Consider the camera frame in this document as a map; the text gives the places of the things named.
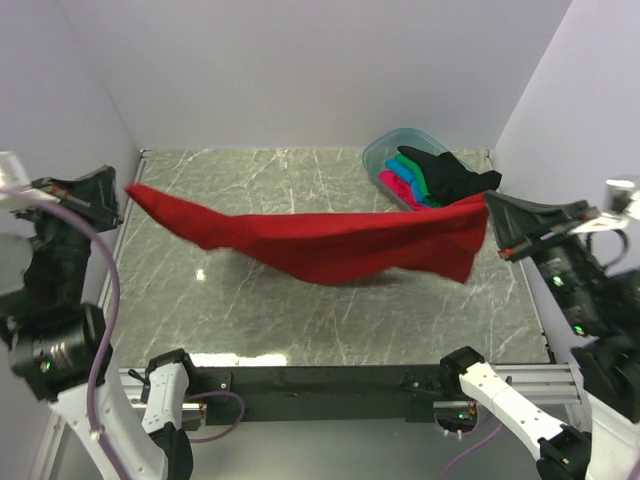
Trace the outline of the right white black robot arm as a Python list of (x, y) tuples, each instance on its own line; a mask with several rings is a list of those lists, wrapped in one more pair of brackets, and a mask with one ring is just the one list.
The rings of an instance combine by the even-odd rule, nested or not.
[(533, 261), (573, 333), (590, 343), (573, 349), (591, 408), (588, 432), (527, 400), (474, 349), (440, 361), (439, 387), (452, 399), (481, 404), (529, 450), (542, 479), (636, 479), (639, 476), (639, 272), (610, 276), (592, 252), (595, 234), (624, 230), (639, 217), (639, 188), (608, 184), (609, 203), (544, 205), (485, 194), (502, 259)]

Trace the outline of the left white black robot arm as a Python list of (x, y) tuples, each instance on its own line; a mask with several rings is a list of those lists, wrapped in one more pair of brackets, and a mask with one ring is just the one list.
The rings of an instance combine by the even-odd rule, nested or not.
[(74, 431), (103, 478), (187, 479), (194, 462), (183, 402), (200, 388), (188, 354), (150, 361), (137, 413), (110, 343), (119, 306), (82, 299), (92, 248), (121, 223), (115, 178), (110, 166), (33, 182), (2, 169), (2, 206), (35, 233), (1, 238), (1, 338), (13, 373)]

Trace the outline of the red t shirt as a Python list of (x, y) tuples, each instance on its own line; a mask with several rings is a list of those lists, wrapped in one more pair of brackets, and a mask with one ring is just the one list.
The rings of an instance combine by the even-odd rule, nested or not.
[(327, 286), (391, 268), (464, 283), (488, 221), (480, 196), (420, 211), (230, 216), (140, 183), (126, 191), (162, 227), (203, 250), (233, 249)]

